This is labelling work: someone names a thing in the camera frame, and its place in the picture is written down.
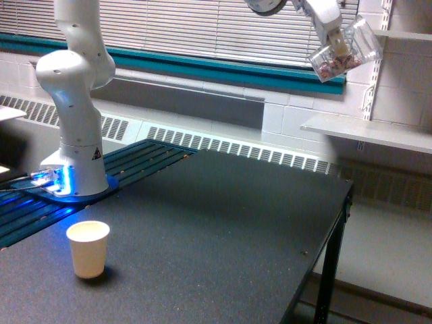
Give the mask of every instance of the warning label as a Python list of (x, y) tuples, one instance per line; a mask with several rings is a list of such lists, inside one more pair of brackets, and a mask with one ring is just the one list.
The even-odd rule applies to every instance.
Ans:
[(93, 161), (93, 160), (100, 159), (101, 157), (102, 157), (102, 154), (101, 154), (99, 148), (96, 148), (96, 151), (95, 151), (94, 154), (93, 154), (93, 159), (92, 159), (92, 161)]

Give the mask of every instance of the plastic cup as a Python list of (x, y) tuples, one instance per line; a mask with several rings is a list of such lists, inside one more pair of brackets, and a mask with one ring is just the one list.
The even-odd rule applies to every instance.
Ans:
[(109, 226), (101, 221), (82, 221), (66, 231), (75, 274), (83, 279), (102, 274), (107, 257)]
[(336, 55), (328, 45), (317, 49), (309, 57), (314, 71), (322, 82), (383, 57), (377, 37), (362, 16), (358, 15), (342, 34), (348, 48), (346, 55)]

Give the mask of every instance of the clear plastic container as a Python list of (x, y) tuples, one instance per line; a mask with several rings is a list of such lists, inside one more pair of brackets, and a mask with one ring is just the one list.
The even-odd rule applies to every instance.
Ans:
[(342, 34), (348, 48), (347, 54), (338, 56), (328, 45), (316, 50), (309, 57), (321, 82), (383, 57), (377, 37), (362, 16), (358, 15), (351, 25), (342, 30)]

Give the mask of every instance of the table leg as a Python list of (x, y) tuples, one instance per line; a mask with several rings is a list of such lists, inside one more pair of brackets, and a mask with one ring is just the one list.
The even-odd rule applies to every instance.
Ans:
[(346, 222), (346, 212), (342, 215), (330, 236), (325, 251), (325, 259), (323, 266), (323, 274), (319, 286), (317, 308), (315, 310), (314, 324), (325, 324), (329, 314), (331, 295), (336, 277), (336, 269), (338, 267), (339, 253), (342, 245), (342, 237), (344, 236), (344, 228)]

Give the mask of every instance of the radiator vent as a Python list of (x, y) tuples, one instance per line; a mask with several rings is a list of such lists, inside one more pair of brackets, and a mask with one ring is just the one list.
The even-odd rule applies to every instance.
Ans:
[[(30, 122), (59, 127), (59, 115), (53, 105), (3, 95), (0, 96), (0, 105), (25, 112), (27, 115), (23, 118)], [(101, 120), (102, 138), (121, 142), (129, 123), (126, 119), (103, 115)]]
[(363, 167), (357, 164), (354, 166), (337, 165), (323, 161), (319, 157), (295, 151), (273, 149), (264, 145), (254, 146), (246, 141), (228, 140), (227, 138), (196, 132), (184, 133), (184, 130), (169, 129), (163, 126), (151, 126), (146, 137), (180, 144), (192, 149), (214, 150), (353, 180), (357, 196), (431, 212), (432, 180), (426, 177), (402, 174), (381, 168), (375, 169), (371, 166)]

